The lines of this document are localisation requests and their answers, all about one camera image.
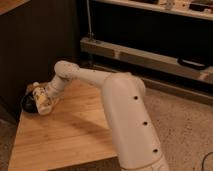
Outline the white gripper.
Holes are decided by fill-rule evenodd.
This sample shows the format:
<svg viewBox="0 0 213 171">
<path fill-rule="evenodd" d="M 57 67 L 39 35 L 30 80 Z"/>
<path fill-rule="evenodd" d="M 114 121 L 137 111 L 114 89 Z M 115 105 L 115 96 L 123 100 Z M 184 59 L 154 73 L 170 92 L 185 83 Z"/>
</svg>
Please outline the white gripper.
<svg viewBox="0 0 213 171">
<path fill-rule="evenodd" d="M 33 92 L 36 92 L 40 89 L 43 89 L 43 86 L 39 82 L 33 83 Z M 50 101 L 41 103 L 38 107 L 38 113 L 40 115 L 48 115 L 52 111 L 52 104 L 57 104 L 59 102 L 60 92 L 54 89 L 53 87 L 46 85 L 44 87 L 47 97 Z"/>
</svg>

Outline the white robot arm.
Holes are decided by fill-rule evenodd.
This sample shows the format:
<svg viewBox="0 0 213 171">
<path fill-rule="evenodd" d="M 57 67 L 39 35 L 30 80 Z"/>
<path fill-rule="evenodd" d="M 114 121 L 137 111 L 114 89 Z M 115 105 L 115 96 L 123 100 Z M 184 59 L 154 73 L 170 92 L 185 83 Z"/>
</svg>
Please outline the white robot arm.
<svg viewBox="0 0 213 171">
<path fill-rule="evenodd" d="M 106 120 L 122 171 L 170 171 L 160 140 L 146 110 L 145 84 L 128 72 L 106 72 L 59 61 L 53 79 L 42 87 L 36 83 L 33 99 L 39 114 L 52 111 L 53 101 L 74 79 L 101 90 Z"/>
</svg>

